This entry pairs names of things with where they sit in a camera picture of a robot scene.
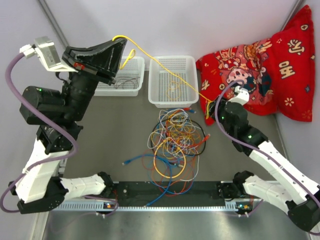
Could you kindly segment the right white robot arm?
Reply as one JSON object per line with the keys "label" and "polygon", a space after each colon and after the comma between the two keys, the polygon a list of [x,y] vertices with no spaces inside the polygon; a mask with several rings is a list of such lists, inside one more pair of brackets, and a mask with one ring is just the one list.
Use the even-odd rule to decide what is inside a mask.
{"label": "right white robot arm", "polygon": [[273,185],[243,171],[234,177],[239,198],[254,195],[282,210],[301,230],[311,233],[320,223],[320,185],[292,165],[259,129],[249,124],[238,102],[222,100],[208,105],[209,116],[231,139],[234,147],[262,166],[277,182]]}

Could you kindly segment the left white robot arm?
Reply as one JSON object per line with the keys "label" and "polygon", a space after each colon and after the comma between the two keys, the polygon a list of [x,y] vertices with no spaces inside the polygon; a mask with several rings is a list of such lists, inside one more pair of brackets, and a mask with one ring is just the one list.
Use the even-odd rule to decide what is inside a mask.
{"label": "left white robot arm", "polygon": [[[112,85],[120,69],[127,40],[123,37],[87,47],[66,47],[59,56],[55,44],[46,36],[20,48],[5,72],[7,85],[21,102],[20,113],[29,125],[38,126],[31,156],[8,191],[18,196],[21,214],[48,212],[64,201],[97,196],[109,198],[114,183],[105,172],[89,177],[62,178],[56,175],[62,160],[78,151],[78,122],[100,82]],[[61,90],[28,86],[23,93],[14,87],[11,72],[22,58],[38,57],[49,72],[68,73]]]}

